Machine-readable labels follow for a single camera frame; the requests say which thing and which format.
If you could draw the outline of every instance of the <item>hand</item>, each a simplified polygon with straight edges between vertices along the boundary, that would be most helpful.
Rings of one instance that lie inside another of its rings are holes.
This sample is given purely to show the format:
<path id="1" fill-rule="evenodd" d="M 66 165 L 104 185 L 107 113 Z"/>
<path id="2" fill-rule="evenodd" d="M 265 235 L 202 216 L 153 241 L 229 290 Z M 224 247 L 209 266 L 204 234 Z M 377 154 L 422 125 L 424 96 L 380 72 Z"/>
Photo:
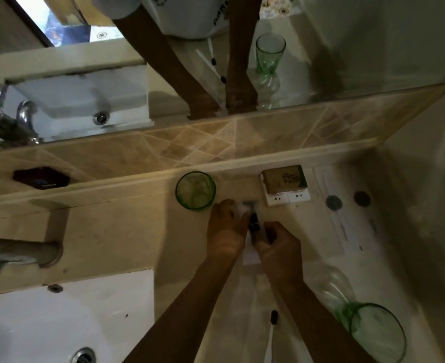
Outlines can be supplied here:
<path id="1" fill-rule="evenodd" d="M 277 289 L 299 287 L 303 283 L 299 239 L 280 222 L 265 222 L 264 228 L 269 238 L 274 238 L 274 242 L 269 244 L 262 239 L 261 232 L 252 234 L 252 242 L 269 281 Z"/>
<path id="2" fill-rule="evenodd" d="M 257 105 L 258 93 L 246 71 L 230 66 L 226 82 L 226 107 L 229 114 L 252 112 Z"/>
<path id="3" fill-rule="evenodd" d="M 249 222 L 249 213 L 241 220 L 235 215 L 234 200 L 214 204 L 207 225 L 207 258 L 228 257 L 235 261 L 244 248 Z"/>
<path id="4" fill-rule="evenodd" d="M 220 110 L 219 103 L 206 91 L 196 94 L 187 100 L 190 109 L 189 119 L 215 117 Z"/>

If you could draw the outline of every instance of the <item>chrome faucet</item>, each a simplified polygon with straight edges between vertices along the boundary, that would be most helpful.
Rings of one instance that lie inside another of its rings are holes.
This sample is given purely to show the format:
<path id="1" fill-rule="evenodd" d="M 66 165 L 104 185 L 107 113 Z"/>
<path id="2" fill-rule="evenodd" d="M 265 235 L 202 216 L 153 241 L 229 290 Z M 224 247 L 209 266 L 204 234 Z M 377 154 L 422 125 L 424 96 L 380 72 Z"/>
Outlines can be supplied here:
<path id="1" fill-rule="evenodd" d="M 28 242 L 0 238 L 0 271 L 6 264 L 38 264 L 49 268 L 59 261 L 63 248 L 59 242 Z"/>
<path id="2" fill-rule="evenodd" d="M 39 135 L 32 123 L 33 114 L 37 111 L 36 104 L 32 101 L 21 102 L 15 118 L 5 114 L 2 109 L 8 87 L 8 85 L 0 84 L 0 138 L 6 142 L 4 146 L 38 144 Z"/>

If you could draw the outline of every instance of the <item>tiled wall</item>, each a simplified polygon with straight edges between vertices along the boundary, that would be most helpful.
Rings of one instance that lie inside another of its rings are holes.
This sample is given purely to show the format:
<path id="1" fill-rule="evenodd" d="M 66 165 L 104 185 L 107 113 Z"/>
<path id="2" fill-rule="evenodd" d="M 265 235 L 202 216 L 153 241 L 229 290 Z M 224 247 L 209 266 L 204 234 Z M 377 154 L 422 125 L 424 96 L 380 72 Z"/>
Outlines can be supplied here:
<path id="1" fill-rule="evenodd" d="M 47 165 L 73 183 L 370 138 L 385 139 L 445 93 L 445 85 L 0 150 L 0 195 L 31 190 L 12 172 Z"/>

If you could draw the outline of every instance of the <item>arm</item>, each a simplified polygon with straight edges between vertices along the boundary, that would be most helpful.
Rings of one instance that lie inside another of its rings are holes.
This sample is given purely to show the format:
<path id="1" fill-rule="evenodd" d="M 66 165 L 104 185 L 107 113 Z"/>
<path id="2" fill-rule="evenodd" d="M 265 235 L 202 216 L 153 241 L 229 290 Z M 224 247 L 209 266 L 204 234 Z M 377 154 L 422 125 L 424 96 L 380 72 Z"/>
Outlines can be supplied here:
<path id="1" fill-rule="evenodd" d="M 229 113 L 256 110 L 258 93 L 247 74 L 251 43 L 262 0 L 229 0 L 229 66 L 226 106 Z"/>
<path id="2" fill-rule="evenodd" d="M 212 116 L 219 110 L 219 104 L 182 65 L 160 28 L 143 6 L 126 18 L 113 22 L 140 56 L 189 105 L 190 118 Z"/>
<path id="3" fill-rule="evenodd" d="M 264 226 L 275 235 L 274 243 L 268 244 L 255 235 L 254 247 L 271 286 L 281 294 L 313 361 L 374 363 L 304 283 L 298 238 L 279 222 L 265 223 Z"/>
<path id="4" fill-rule="evenodd" d="M 194 361 L 219 294 L 244 248 L 249 215 L 238 222 L 232 205 L 231 200 L 214 204 L 206 260 L 124 363 Z"/>

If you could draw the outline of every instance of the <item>white t-shirt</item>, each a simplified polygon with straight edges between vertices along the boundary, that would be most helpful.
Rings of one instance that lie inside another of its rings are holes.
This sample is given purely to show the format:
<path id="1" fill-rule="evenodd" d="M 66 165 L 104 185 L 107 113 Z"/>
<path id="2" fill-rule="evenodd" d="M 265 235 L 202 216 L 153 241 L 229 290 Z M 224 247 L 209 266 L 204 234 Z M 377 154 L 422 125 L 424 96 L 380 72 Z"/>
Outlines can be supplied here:
<path id="1" fill-rule="evenodd" d="M 204 39 L 229 30 L 229 0 L 93 0 L 112 20 L 123 19 L 143 5 L 164 35 Z"/>

